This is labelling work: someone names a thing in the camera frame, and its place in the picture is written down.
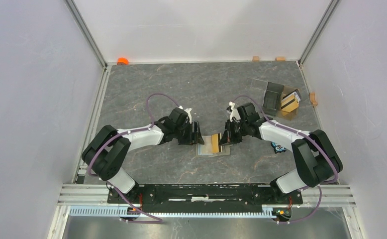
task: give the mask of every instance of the white wall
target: white wall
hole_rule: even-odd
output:
[[[304,73],[368,238],[387,238],[387,1],[341,1]]]
[[[330,0],[75,0],[106,61],[297,60]]]
[[[61,0],[0,0],[0,239],[42,239],[101,68]]]

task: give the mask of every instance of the small wooden cube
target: small wooden cube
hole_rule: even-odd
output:
[[[286,61],[286,58],[284,56],[278,56],[276,57],[276,61]]]
[[[309,99],[310,99],[311,104],[312,104],[313,107],[318,105],[318,102],[315,99],[315,92],[309,93]]]

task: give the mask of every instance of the black mounting plate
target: black mounting plate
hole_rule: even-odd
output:
[[[107,202],[125,204],[114,189]],[[278,201],[272,188],[263,184],[143,184],[126,196],[148,213],[245,213],[262,212],[262,205],[303,203],[302,194],[293,191]]]

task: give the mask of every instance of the gray marble floor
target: gray marble floor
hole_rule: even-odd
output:
[[[134,128],[150,122],[145,98],[162,92],[172,96],[200,122],[202,135],[224,131],[226,107],[240,94],[262,102],[266,82],[299,88],[303,100],[292,120],[280,123],[302,130],[318,128],[308,92],[295,62],[189,63],[113,66],[98,130],[106,124],[115,128]],[[241,99],[237,103],[247,102]],[[162,96],[150,101],[156,119],[168,114],[174,104]],[[274,154],[270,143],[244,137],[231,146],[231,154],[219,157],[195,156],[195,146],[178,145],[174,140],[129,152],[125,170],[138,183],[265,183],[294,169],[290,152]],[[87,176],[85,183],[100,183]]]

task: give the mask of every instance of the black box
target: black box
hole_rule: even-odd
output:
[[[262,105],[265,114],[276,116],[281,107],[284,85],[268,82]]]

